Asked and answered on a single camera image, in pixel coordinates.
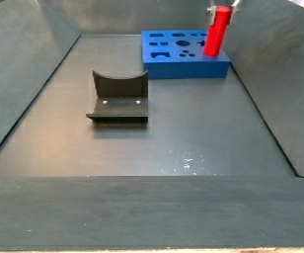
black holder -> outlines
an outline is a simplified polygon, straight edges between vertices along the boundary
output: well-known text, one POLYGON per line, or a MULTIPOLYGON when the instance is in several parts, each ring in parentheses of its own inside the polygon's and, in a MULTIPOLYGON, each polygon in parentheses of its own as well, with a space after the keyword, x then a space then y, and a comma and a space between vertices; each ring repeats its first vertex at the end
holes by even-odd
POLYGON ((93 71, 97 102, 94 113, 86 117, 98 120, 149 119, 149 72, 132 78, 112 78, 93 71))

red cylinder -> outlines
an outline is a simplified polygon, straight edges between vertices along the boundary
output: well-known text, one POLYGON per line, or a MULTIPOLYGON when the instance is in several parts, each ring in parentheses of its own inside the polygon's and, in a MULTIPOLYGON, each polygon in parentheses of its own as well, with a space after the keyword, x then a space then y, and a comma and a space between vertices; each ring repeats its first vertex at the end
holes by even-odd
POLYGON ((216 57, 220 54, 227 28, 232 20, 232 7, 219 6, 215 24, 209 27, 208 39, 204 47, 204 54, 216 57))

foam block hole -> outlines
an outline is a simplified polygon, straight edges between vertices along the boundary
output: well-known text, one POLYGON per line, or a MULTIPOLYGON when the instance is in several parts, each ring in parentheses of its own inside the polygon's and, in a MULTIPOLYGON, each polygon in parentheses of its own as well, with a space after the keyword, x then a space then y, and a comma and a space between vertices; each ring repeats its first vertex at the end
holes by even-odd
POLYGON ((200 42, 200 44, 201 44, 201 46, 204 46, 205 45, 205 41, 200 42))
POLYGON ((191 42, 189 41, 177 41, 176 44, 180 46, 189 46, 191 42))
POLYGON ((175 37, 185 37, 185 34, 173 34, 175 37))
POLYGON ((169 52, 152 52, 152 58, 167 57, 171 58, 169 52))
POLYGON ((151 37, 164 37, 164 34, 151 34, 151 37))

gray wall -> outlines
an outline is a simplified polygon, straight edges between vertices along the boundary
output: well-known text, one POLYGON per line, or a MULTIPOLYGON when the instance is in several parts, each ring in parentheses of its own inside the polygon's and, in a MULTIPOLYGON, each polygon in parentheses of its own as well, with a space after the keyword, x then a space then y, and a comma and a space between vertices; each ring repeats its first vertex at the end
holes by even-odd
POLYGON ((287 0, 248 1, 229 28, 227 51, 304 176, 304 8, 287 0))
POLYGON ((0 141, 78 36, 46 0, 0 2, 0 141))
POLYGON ((208 0, 50 1, 85 34, 207 28, 208 0))

blue foam block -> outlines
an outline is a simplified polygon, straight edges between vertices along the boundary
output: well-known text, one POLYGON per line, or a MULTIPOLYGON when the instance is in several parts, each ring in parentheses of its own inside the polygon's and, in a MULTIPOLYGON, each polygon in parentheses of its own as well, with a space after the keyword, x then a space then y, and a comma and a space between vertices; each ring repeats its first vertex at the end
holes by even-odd
POLYGON ((225 78, 231 58, 204 55, 205 30, 143 31, 144 63, 151 79, 225 78))

